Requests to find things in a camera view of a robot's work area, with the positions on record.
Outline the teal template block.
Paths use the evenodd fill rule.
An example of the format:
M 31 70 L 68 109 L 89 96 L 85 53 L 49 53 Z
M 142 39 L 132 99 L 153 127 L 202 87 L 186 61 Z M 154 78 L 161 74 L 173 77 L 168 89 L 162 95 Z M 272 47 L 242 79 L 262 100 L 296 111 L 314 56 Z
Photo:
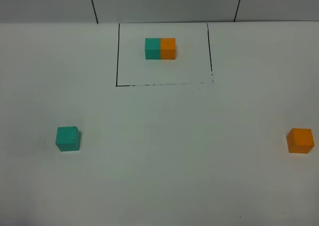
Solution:
M 145 58 L 149 60 L 161 59 L 160 45 L 161 45 L 160 38 L 146 38 L 145 39 Z

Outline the orange template block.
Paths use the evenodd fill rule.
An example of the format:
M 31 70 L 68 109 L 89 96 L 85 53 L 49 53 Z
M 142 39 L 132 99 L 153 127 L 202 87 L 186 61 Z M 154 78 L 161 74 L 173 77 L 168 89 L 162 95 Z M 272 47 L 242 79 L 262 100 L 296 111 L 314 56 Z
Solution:
M 160 58 L 164 60 L 176 59 L 176 39 L 175 38 L 160 39 Z

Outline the orange loose block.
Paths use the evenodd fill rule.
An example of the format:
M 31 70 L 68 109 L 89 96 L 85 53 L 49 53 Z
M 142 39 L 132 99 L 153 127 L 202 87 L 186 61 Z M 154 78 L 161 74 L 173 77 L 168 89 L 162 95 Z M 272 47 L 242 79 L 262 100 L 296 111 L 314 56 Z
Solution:
M 315 146 L 311 129 L 292 128 L 286 139 L 289 153 L 307 154 Z

